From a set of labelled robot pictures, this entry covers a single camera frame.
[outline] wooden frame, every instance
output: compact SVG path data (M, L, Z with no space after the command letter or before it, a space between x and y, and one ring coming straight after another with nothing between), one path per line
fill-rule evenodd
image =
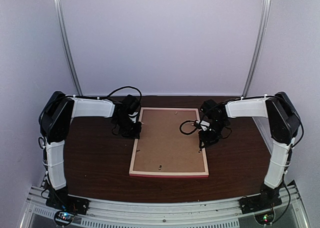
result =
M196 119L200 120L199 111L196 108L152 108L152 107L143 107L140 111L139 121L141 122L143 119L144 111L146 110L160 110L160 111L194 111L196 114ZM209 170L208 170L208 162L206 156L206 150L202 149L202 161L204 166L204 171L201 172L146 172L146 171L135 171L135 161L136 161L136 154L138 148L139 139L135 139L129 169L130 176L139 176L139 177L162 177L162 178L201 178L201 177L208 177Z

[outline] wooden table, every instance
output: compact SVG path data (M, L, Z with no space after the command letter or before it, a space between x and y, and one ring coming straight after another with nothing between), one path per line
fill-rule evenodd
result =
M146 96L141 103L142 107L200 108L210 98L216 102L228 99ZM112 135L109 118L76 118L64 149L69 193L141 203L211 201L256 194L267 173L270 153L252 118L230 121L230 137L206 149L208 178L166 179L129 176L134 141Z

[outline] vertical metal post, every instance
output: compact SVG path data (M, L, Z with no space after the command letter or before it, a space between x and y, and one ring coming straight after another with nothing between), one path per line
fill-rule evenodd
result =
M61 0L54 0L54 4L55 4L55 9L56 9L56 14L58 16L58 21L59 21L59 25L60 25L60 31L61 31L61 35L62 35L62 39L63 39L63 47L64 47L64 52L66 55L66 59L68 62L68 66L69 66L69 70L72 76L72 80L73 83L75 85L76 91L78 93L78 95L83 95L82 91L81 91L81 87L80 87L80 83L77 77L77 73L75 70L75 65L72 59L72 55L71 55L71 50L70 50L70 45L69 45L69 41L68 41L68 37L67 37L67 30L66 30L66 25L65 25L65 19L64 19L64 14L63 14L63 9L62 9L62 3Z
M252 61L251 61L251 65L250 65L250 70L249 70L249 74L248 77L246 79L246 84L243 90L243 97L247 97L247 94L249 92L251 83L252 83L252 79L254 77L254 72L256 70L256 66L258 64L258 60L259 60L259 56L260 56L260 52L261 52L261 48L262 48L262 42L264 39L264 34L266 33L266 28L267 28L267 23L268 23L268 19L269 19L269 13L270 13L270 7L271 7L271 0L263 0L263 7L262 7L262 13L261 13L261 19L260 19L260 26L259 26L259 31L258 31L258 36L257 36L257 40L255 43L255 51L253 53L253 57L252 57Z

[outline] metal frame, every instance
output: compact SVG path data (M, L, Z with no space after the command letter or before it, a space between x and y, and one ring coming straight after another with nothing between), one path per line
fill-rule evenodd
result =
M263 39L264 39L264 34L266 33L266 28L267 28L267 23L268 23L268 19L269 19L269 13L270 13L270 7L271 7L271 0L263 0L263 7L262 7L262 13L261 13L261 19L260 19L260 26L259 26L259 32L258 32L258 36L257 36L257 40L255 43L255 48L254 48L254 52L253 52L253 57L251 60L251 65L250 65L250 70L249 70L249 74L248 77L246 79L246 84L244 86L244 90L242 93L243 97L247 97L253 77L254 77L254 72L256 70L256 66L258 64L258 60L259 60L259 56L260 56L260 52L261 52L261 48L262 48L262 43L263 43Z
M78 76L76 73L76 69L75 69L75 65L73 62L73 58L71 55L71 50L70 50L70 45L69 45L69 41L68 41L68 37L67 37L67 30L66 30L66 24L65 24L65 19L64 19L64 14L63 14L63 9L62 9L62 3L61 0L54 0L54 5L55 5L55 9L56 9L56 14L58 17L58 21L59 21L59 25L60 25L60 31L61 31L61 35L62 35L62 41L63 41L63 47L64 47L64 52L66 55L66 59L68 62L68 66L69 66L69 70L72 76L72 80L73 83L75 85L76 91L78 93L78 95L83 96L83 93L81 91L81 87L80 87L80 83L78 80Z
M299 192L295 185L288 187L294 214L300 228L309 228L309 222L302 204ZM20 228L29 228L33 214L53 218L55 209L46 207L46 200L41 197L43 188L32 187L28 198L25 213L19 224ZM284 188L280 190L280 197L285 207L289 200ZM239 227L239 218L252 216L243 215L238 203L240 198L225 199L209 202L192 203L125 203L90 199L86 216L78 215L74 225L80 227L126 227L126 228L209 228L214 224L233 223Z

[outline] black mounting plate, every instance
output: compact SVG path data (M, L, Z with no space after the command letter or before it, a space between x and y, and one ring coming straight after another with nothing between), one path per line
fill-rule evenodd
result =
M67 197L69 207L66 209L67 211L73 211L75 209L76 214L80 215L86 215L88 206L89 206L89 200L79 197ZM53 199L48 199L45 203L46 206L52 207L58 210L64 210L60 203L56 203Z
M248 214L252 212L259 212L261 210L271 209L275 206L280 206L282 201L280 198L273 199L272 204L268 204L265 207L261 207L260 204L260 195L252 197L244 197L239 200L240 208L242 214Z

